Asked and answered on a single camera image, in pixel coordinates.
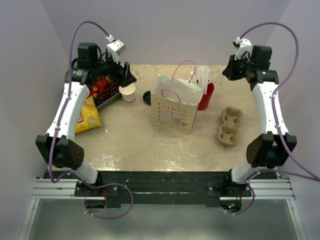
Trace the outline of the brown paper bag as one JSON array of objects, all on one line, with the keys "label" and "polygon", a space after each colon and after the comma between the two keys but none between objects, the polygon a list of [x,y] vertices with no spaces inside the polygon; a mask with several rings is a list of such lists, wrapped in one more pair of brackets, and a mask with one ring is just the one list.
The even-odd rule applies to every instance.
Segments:
[{"label": "brown paper bag", "polygon": [[150,91],[151,120],[158,126],[190,134],[203,86],[189,79],[159,74]]}]

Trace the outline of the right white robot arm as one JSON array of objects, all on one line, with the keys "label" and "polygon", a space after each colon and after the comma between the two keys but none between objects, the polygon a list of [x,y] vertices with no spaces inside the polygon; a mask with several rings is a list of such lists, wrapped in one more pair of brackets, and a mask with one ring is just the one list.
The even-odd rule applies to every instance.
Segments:
[{"label": "right white robot arm", "polygon": [[230,81],[246,79],[250,85],[260,120],[260,135],[246,149],[244,164],[230,170],[231,179],[223,183],[223,192],[235,196],[241,185],[259,170],[283,166],[297,145],[297,138],[289,133],[280,107],[278,74],[270,70],[272,49],[269,46],[236,43],[234,55],[222,74]]}]

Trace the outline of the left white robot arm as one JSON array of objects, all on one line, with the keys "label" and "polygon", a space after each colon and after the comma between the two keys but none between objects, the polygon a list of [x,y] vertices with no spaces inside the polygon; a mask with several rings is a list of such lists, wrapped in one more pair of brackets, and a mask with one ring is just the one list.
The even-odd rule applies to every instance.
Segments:
[{"label": "left white robot arm", "polygon": [[76,126],[85,100],[99,78],[108,77],[120,87],[136,82],[130,64],[119,61],[124,50],[125,45],[120,40],[109,43],[105,54],[101,54],[95,43],[78,45],[77,58],[71,61],[71,69],[65,73],[63,95],[54,120],[46,133],[35,140],[53,183],[60,180],[53,176],[52,168],[56,167],[87,183],[85,189],[92,196],[103,192],[104,184],[97,180],[98,171],[84,161],[84,149],[75,143]]}]

